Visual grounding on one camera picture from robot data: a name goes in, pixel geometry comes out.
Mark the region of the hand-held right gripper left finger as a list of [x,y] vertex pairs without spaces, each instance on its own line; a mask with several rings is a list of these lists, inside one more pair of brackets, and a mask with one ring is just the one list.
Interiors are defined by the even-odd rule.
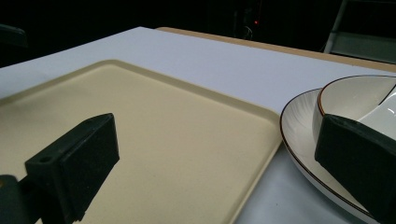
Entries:
[[43,224],[81,221],[119,159],[111,113],[82,121],[29,159],[25,168],[42,192]]

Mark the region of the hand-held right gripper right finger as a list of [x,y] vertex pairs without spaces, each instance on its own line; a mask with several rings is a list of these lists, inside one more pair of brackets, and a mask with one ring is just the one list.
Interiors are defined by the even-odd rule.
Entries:
[[315,160],[380,224],[396,224],[396,140],[352,119],[323,117]]

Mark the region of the white ceramic spoon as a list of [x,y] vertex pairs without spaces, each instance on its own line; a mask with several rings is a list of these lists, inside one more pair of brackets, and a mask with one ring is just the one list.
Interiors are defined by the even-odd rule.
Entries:
[[359,122],[396,140],[396,84],[380,104]]

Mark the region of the white bowl with dark rim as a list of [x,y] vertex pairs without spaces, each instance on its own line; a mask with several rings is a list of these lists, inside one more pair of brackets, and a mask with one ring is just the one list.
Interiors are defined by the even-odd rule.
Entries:
[[395,84],[396,77],[375,75],[343,77],[326,84],[314,109],[314,141],[318,141],[325,114],[359,121],[380,104]]

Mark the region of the white plate with dark rim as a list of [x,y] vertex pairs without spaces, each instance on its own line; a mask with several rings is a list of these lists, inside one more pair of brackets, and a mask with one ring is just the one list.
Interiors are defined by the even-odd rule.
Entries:
[[296,167],[324,196],[366,224],[379,224],[314,158],[313,114],[320,89],[292,98],[280,116],[283,142]]

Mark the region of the beige plastic tray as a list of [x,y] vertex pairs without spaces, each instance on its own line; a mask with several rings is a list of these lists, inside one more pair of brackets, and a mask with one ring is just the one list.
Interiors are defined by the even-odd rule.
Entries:
[[110,113],[120,158],[78,224],[233,224],[277,151],[276,112],[120,61],[0,99],[0,174]]

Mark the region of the metal stand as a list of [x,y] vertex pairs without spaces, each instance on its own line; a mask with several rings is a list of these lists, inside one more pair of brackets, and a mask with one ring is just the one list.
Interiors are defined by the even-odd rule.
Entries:
[[324,52],[396,64],[396,0],[342,0]]

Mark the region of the dark chair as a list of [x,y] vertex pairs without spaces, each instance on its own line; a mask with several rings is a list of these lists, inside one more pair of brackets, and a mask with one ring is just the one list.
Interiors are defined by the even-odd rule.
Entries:
[[18,27],[0,23],[0,43],[28,47],[27,36],[24,30]]

